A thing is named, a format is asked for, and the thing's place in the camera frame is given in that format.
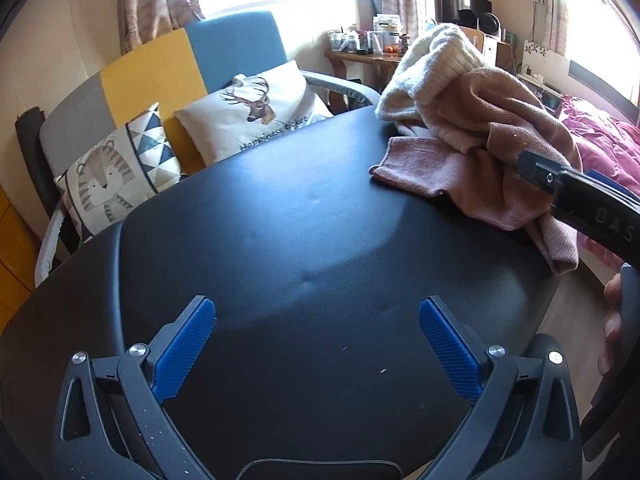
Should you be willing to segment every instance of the television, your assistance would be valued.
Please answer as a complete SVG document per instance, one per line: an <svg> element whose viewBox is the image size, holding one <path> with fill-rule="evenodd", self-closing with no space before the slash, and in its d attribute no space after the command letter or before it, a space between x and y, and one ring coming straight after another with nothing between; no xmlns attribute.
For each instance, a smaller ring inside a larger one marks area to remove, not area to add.
<svg viewBox="0 0 640 480"><path fill-rule="evenodd" d="M440 22L469 28L478 28L478 18L492 11L489 0L440 0L439 7Z"/></svg>

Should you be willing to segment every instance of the sofa armrest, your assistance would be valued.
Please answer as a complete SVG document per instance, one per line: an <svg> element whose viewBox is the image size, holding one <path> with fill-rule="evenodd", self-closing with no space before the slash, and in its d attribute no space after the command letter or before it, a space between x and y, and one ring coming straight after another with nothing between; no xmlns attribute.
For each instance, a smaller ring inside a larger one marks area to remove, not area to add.
<svg viewBox="0 0 640 480"><path fill-rule="evenodd" d="M47 279L53 265L53 258L56 256L58 248L58 237L60 236L60 228L65 219L65 206L62 199L59 200L56 208L51 215L47 231L42 239L38 259L36 260L35 284L39 286Z"/></svg>
<svg viewBox="0 0 640 480"><path fill-rule="evenodd" d="M332 92L338 92L339 94L346 95L347 97L356 99L357 102L365 106L376 106L380 100L380 94L368 86L353 83L332 75L307 72L305 70L301 70L300 72L302 72L306 82L310 85L319 86L320 88L326 88Z"/></svg>

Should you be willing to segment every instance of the human hand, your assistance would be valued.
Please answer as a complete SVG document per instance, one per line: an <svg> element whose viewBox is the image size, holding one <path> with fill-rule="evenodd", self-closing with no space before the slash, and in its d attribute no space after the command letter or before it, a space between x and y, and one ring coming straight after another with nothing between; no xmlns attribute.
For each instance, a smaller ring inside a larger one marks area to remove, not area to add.
<svg viewBox="0 0 640 480"><path fill-rule="evenodd" d="M620 317L620 301L622 301L622 282L620 274L616 274L604 288L604 297L610 305L604 323L604 348L598 357L598 371L606 374L613 368L614 357L612 345L620 338L622 318Z"/></svg>

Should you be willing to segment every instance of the deer pillow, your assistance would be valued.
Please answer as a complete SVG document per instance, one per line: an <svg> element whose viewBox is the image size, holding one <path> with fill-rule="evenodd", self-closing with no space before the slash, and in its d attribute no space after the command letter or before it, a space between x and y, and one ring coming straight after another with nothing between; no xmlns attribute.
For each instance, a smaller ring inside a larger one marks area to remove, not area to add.
<svg viewBox="0 0 640 480"><path fill-rule="evenodd" d="M85 242L183 177L155 103L98 142L55 183Z"/></svg>
<svg viewBox="0 0 640 480"><path fill-rule="evenodd" d="M331 117L295 61L251 77L175 112L207 166L280 134Z"/></svg>

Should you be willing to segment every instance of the tiger illustration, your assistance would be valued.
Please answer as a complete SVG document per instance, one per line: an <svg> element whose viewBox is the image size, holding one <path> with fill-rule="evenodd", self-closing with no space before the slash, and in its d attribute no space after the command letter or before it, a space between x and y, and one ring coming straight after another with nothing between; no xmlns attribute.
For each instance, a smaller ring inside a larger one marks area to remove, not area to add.
<svg viewBox="0 0 640 480"><path fill-rule="evenodd" d="M133 206L119 195L127 182L134 179L134 173L124 157L114 148L113 140L95 148L86 160L78 164L78 194L86 212L98 206L110 223L117 218L113 205L118 204L129 212Z"/></svg>

